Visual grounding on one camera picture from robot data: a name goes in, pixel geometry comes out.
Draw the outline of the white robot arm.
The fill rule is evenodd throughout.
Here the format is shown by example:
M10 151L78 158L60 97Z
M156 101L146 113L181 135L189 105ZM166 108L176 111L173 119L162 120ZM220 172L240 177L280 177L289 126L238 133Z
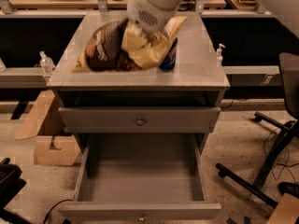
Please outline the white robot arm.
M128 0L127 13L147 33L162 31L175 16L183 0ZM299 0L255 0L273 14L294 35L299 36ZM195 0L195 11L202 13L204 0Z

